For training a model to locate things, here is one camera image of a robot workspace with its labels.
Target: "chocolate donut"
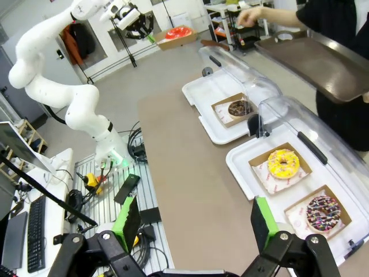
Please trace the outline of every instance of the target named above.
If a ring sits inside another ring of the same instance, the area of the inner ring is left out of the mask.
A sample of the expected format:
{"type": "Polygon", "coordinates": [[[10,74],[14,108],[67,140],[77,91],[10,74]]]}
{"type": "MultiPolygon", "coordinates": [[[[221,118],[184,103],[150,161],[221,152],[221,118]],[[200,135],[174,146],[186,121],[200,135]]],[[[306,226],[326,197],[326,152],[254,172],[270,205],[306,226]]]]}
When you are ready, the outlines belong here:
{"type": "Polygon", "coordinates": [[[310,227],[317,232],[327,232],[340,221],[341,208],[336,199],[318,196],[307,206],[306,217],[310,227]]]}
{"type": "Polygon", "coordinates": [[[253,112],[253,107],[250,102],[238,100],[229,105],[228,112],[234,117],[242,117],[253,112]]]}

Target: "orange jacket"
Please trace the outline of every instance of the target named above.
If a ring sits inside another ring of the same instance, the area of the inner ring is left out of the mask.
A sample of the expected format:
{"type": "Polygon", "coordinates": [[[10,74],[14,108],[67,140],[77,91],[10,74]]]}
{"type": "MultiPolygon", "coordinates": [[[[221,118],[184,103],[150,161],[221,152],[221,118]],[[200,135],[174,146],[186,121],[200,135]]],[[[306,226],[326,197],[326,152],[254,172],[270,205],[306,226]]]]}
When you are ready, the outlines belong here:
{"type": "Polygon", "coordinates": [[[69,33],[69,28],[70,28],[70,25],[65,27],[65,29],[63,30],[62,40],[65,44],[65,47],[67,48],[71,64],[72,65],[75,65],[75,64],[82,65],[83,60],[80,56],[77,42],[74,39],[74,37],[72,37],[71,34],[69,33]]]}

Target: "black pole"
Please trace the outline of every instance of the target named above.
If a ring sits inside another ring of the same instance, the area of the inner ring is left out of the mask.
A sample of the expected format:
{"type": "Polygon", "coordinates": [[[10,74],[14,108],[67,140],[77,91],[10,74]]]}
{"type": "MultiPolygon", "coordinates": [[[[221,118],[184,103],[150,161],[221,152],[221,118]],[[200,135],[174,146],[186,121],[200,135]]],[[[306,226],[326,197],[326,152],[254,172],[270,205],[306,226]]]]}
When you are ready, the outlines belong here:
{"type": "Polygon", "coordinates": [[[13,165],[11,161],[9,161],[6,157],[3,155],[0,155],[0,161],[3,162],[8,168],[13,170],[15,173],[18,174],[18,176],[22,179],[24,179],[28,184],[33,186],[35,189],[37,189],[40,193],[47,196],[49,199],[57,203],[60,207],[65,209],[67,212],[70,212],[72,215],[78,217],[83,222],[86,222],[88,224],[91,224],[93,226],[98,226],[98,224],[89,218],[88,216],[82,214],[81,212],[78,212],[76,209],[65,203],[64,201],[60,200],[59,198],[55,197],[52,193],[50,193],[47,189],[45,189],[41,184],[39,184],[35,179],[33,179],[31,176],[24,173],[22,170],[20,170],[18,167],[13,165]]]}
{"type": "Polygon", "coordinates": [[[121,31],[116,26],[116,23],[114,22],[114,19],[112,18],[110,20],[111,20],[111,24],[113,24],[113,27],[114,27],[114,30],[115,30],[116,34],[118,35],[118,38],[121,40],[123,46],[125,47],[125,49],[126,49],[126,51],[128,53],[128,57],[130,58],[133,67],[136,68],[137,67],[136,60],[134,59],[134,56],[132,55],[131,51],[129,50],[128,45],[125,42],[125,40],[124,40],[124,38],[123,38],[123,36],[121,34],[121,31]]]}
{"type": "Polygon", "coordinates": [[[171,17],[171,16],[169,15],[169,13],[168,13],[167,6],[165,5],[164,0],[161,0],[161,1],[162,1],[163,5],[164,5],[165,11],[167,12],[167,15],[168,15],[169,20],[170,20],[170,22],[171,22],[171,24],[172,24],[172,27],[174,28],[174,24],[173,24],[173,21],[172,21],[172,17],[171,17]]]}

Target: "donut box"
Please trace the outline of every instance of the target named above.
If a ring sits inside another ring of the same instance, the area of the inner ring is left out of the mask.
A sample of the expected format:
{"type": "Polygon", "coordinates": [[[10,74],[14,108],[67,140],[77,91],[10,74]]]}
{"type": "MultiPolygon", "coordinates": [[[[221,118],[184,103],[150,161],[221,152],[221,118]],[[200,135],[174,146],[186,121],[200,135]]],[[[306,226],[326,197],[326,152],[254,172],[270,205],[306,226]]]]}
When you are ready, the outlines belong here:
{"type": "Polygon", "coordinates": [[[301,239],[305,239],[311,234],[322,234],[326,239],[330,239],[346,228],[346,226],[351,222],[351,218],[345,210],[345,207],[327,185],[320,187],[292,206],[288,207],[284,213],[286,214],[286,217],[292,225],[296,235],[301,239]],[[307,220],[307,206],[313,199],[319,196],[329,196],[331,199],[335,199],[341,210],[337,224],[329,231],[318,231],[313,228],[307,220]]]}
{"type": "MultiPolygon", "coordinates": [[[[178,26],[178,28],[182,28],[182,27],[191,29],[191,28],[189,28],[187,26],[184,26],[184,25],[178,26]]],[[[173,48],[177,48],[177,47],[180,47],[182,45],[185,45],[185,44],[188,44],[188,43],[191,43],[191,42],[195,42],[197,40],[198,33],[194,29],[191,29],[191,33],[189,35],[178,37],[176,39],[167,39],[166,38],[167,33],[170,32],[171,30],[172,29],[166,30],[164,32],[156,33],[156,34],[153,35],[156,44],[163,51],[173,49],[173,48]]]]}
{"type": "Polygon", "coordinates": [[[253,171],[255,172],[257,176],[257,180],[259,180],[261,185],[266,189],[266,191],[269,194],[275,194],[284,189],[288,189],[291,186],[296,185],[303,178],[305,178],[306,176],[312,173],[310,166],[302,158],[302,156],[298,153],[298,151],[294,149],[293,146],[290,145],[290,143],[279,145],[278,147],[273,148],[265,152],[264,154],[259,155],[256,158],[249,160],[248,163],[253,169],[253,171]],[[290,179],[277,179],[274,176],[272,176],[272,174],[270,173],[268,169],[268,158],[270,154],[279,149],[291,150],[299,158],[300,168],[298,169],[295,176],[293,176],[290,179]]]}
{"type": "Polygon", "coordinates": [[[250,101],[249,98],[242,92],[213,104],[212,109],[219,121],[226,128],[232,127],[239,122],[245,121],[258,112],[258,107],[252,101],[250,101]],[[230,105],[237,101],[247,101],[250,104],[250,111],[246,115],[234,117],[229,113],[228,110],[230,105]]]}

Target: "yellow tool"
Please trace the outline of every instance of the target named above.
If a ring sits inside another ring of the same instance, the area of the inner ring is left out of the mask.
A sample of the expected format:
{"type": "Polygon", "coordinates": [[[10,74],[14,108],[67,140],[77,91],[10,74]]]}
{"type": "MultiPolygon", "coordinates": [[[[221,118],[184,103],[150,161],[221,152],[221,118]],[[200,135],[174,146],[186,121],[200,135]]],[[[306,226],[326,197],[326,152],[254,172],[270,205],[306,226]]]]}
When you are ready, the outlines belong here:
{"type": "MultiPolygon", "coordinates": [[[[98,178],[93,175],[93,173],[89,173],[86,176],[81,175],[77,172],[77,175],[83,180],[83,183],[85,184],[85,188],[90,192],[100,181],[100,176],[98,178]]],[[[103,190],[101,186],[96,191],[96,194],[101,193],[103,190]]]]}
{"type": "Polygon", "coordinates": [[[138,236],[136,236],[134,238],[133,247],[135,247],[139,242],[140,242],[140,239],[138,238],[138,236]]]}

